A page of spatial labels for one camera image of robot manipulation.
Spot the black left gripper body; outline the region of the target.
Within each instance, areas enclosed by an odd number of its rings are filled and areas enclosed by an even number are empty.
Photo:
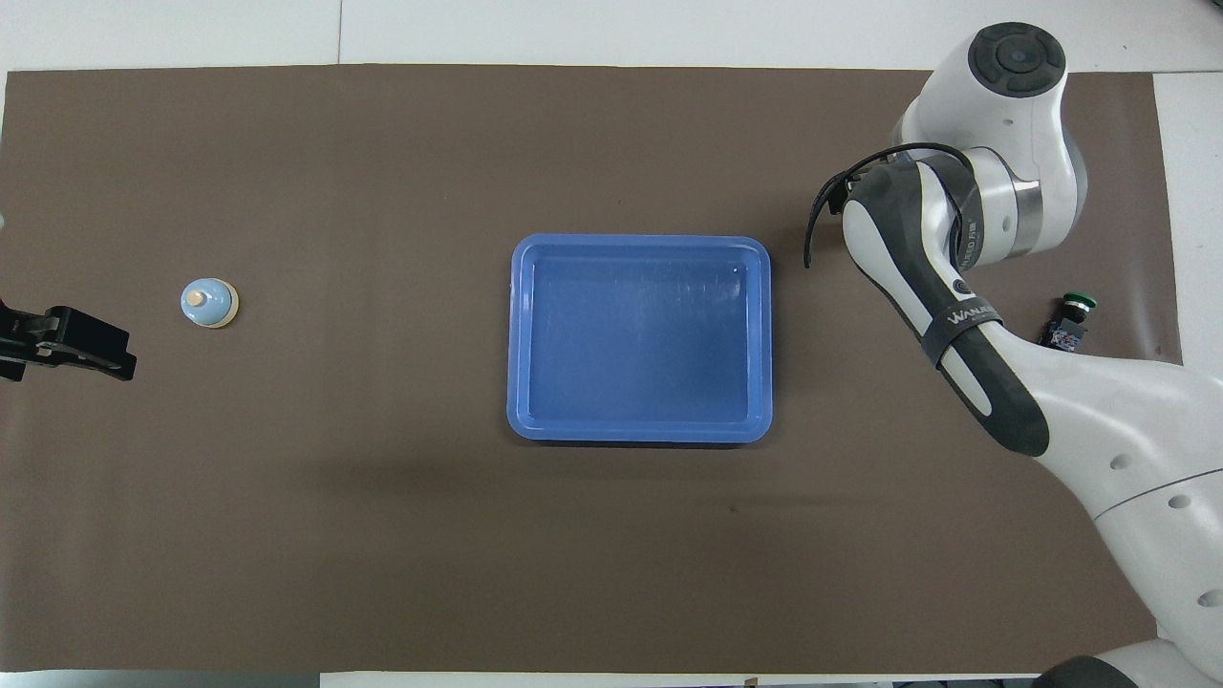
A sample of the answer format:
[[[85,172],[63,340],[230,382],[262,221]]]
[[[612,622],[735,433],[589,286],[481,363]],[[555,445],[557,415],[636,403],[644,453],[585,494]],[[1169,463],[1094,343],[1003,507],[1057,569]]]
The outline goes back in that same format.
[[[128,354],[128,332],[66,306],[31,313],[2,302],[1,336],[2,352],[12,356],[38,356],[42,349],[75,357]]]

